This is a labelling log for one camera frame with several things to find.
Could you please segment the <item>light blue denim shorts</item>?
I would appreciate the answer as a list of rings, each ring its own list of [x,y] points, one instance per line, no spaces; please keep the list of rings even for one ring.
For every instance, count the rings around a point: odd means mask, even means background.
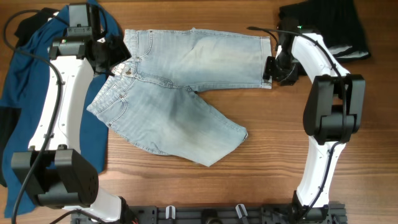
[[[132,30],[118,65],[88,111],[131,144],[211,166],[248,137],[200,97],[208,90],[270,89],[268,37],[206,29]]]

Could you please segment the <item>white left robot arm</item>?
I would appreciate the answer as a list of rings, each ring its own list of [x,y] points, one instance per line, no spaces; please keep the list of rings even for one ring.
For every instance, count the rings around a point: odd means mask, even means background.
[[[122,197],[99,187],[98,173],[80,151],[80,126],[88,87],[96,73],[130,57],[120,36],[59,37],[49,50],[50,80],[39,125],[26,152],[11,167],[22,194],[34,204],[79,213],[98,223],[136,223]]]

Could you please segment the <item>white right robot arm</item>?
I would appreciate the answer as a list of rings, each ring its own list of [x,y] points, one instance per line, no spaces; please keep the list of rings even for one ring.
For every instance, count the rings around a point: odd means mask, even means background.
[[[339,156],[361,125],[366,82],[341,66],[320,33],[301,26],[276,33],[277,53],[267,60],[267,76],[283,83],[302,68],[312,83],[303,112],[308,154],[290,216],[320,222],[331,209],[329,189]]]

